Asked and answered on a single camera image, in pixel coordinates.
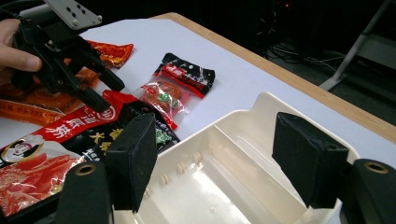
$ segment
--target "table surface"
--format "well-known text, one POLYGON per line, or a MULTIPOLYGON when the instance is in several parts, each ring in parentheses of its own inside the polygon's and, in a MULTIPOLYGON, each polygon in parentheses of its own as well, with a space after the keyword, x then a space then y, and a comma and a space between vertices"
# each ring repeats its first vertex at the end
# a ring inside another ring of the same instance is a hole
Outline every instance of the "table surface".
MULTIPOLYGON (((188 113, 177 117, 175 133, 181 140, 228 113, 250 109, 261 92, 269 91, 344 139, 361 157, 396 167, 395 126, 176 13, 118 21, 92 28, 82 37, 116 45, 134 44, 127 63, 114 70, 125 82, 126 92, 148 82, 167 52, 216 71, 209 94, 203 99, 193 97, 186 105, 188 113)), ((4 118, 0 124, 1 146, 40 128, 4 118)))

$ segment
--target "wooden table edge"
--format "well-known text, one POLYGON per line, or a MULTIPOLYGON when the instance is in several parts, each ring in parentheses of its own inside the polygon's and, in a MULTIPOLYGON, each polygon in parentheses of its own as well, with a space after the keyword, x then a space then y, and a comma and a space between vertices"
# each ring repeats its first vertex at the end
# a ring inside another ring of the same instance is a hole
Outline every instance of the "wooden table edge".
POLYGON ((177 22, 178 24, 188 28, 201 37, 223 47, 224 49, 227 49, 231 53, 243 58, 247 62, 254 64, 273 77, 278 78, 293 88, 314 98, 330 109, 357 122, 359 125, 396 144, 396 126, 356 107, 355 105, 333 95, 332 93, 329 93, 328 91, 321 89, 320 87, 304 80, 303 78, 294 75, 277 64, 269 62, 262 56, 235 44, 225 37, 208 30, 204 26, 174 12, 158 15, 152 17, 152 19, 168 19, 177 22))

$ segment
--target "white plastic tray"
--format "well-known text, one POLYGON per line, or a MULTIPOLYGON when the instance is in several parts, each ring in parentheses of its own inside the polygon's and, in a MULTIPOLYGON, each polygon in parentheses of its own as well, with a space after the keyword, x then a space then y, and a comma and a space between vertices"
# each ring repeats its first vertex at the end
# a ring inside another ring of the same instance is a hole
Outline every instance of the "white plastic tray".
POLYGON ((117 211, 116 223, 326 223, 335 209, 307 209, 271 157, 280 111, 348 147, 350 163, 359 157, 347 142, 263 92, 250 110, 234 111, 161 154, 139 212, 117 211))

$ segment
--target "human hand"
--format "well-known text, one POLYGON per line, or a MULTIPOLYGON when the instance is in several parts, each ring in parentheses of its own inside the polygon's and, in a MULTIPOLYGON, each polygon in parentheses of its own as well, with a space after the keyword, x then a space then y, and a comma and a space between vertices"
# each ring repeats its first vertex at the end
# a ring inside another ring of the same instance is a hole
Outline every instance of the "human hand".
POLYGON ((10 81, 15 69, 36 72, 42 67, 41 60, 35 55, 12 48, 12 37, 19 24, 17 19, 0 21, 0 86, 10 81))

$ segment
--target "plastic wrapper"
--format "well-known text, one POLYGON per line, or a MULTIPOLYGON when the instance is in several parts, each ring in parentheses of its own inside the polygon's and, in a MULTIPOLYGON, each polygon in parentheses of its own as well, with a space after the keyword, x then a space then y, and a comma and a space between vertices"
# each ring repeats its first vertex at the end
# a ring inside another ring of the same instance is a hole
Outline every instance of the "plastic wrapper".
MULTIPOLYGON (((108 68, 122 67, 128 60, 134 45, 116 46, 87 40, 93 48, 101 52, 101 60, 108 68)), ((99 82, 98 74, 83 67, 76 78, 82 86, 94 88, 99 82)), ((0 116, 18 121, 30 122, 40 126, 52 123, 81 105, 77 97, 64 92, 50 93, 35 80, 28 90, 20 90, 10 82, 0 87, 0 116)))
POLYGON ((214 70, 166 53, 150 81, 134 91, 134 95, 158 109, 174 130, 177 128, 175 118, 189 113, 187 103, 190 98, 204 98, 212 88, 215 77, 214 70))
POLYGON ((103 161, 106 150, 133 118, 154 113, 158 153, 179 142, 162 115, 132 94, 104 91, 111 107, 83 106, 0 149, 0 202, 6 216, 57 197, 64 176, 84 161, 103 161))

